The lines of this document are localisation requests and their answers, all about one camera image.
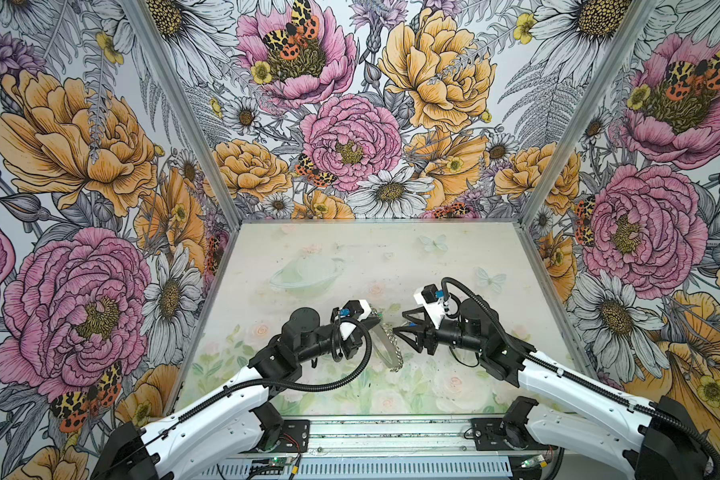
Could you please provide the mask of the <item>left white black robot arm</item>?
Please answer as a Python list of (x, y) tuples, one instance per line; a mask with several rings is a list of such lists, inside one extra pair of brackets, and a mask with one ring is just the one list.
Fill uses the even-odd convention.
[[(270, 449), (284, 424), (272, 399), (286, 390), (321, 393), (352, 382), (370, 362), (370, 331), (379, 322), (365, 300), (334, 309), (328, 323), (310, 307), (294, 310), (280, 333), (220, 387), (163, 419), (114, 430), (91, 478), (193, 479), (228, 456)], [(303, 364), (325, 355), (339, 362), (357, 352), (363, 356), (347, 376), (301, 382)]]

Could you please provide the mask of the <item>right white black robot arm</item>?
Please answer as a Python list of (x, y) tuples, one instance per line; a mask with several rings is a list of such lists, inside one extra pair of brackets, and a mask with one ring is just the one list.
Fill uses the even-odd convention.
[(454, 278), (414, 299), (396, 337), (418, 353), (441, 345), (472, 352), (492, 378), (527, 391), (496, 434), (512, 448), (560, 447), (629, 479), (720, 479), (720, 453), (679, 402), (631, 395), (564, 366), (507, 333), (489, 303)]

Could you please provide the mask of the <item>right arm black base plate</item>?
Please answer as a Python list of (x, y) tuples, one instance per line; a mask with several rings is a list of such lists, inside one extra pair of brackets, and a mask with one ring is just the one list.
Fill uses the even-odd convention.
[(468, 439), (477, 451), (549, 451), (554, 447), (537, 442), (525, 425), (510, 423), (499, 417), (479, 417), (470, 420)]

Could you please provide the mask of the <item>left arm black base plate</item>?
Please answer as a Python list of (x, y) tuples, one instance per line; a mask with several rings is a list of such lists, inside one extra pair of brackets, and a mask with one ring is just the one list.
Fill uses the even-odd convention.
[(256, 449), (262, 453), (306, 453), (310, 429), (309, 420), (286, 419), (265, 429)]

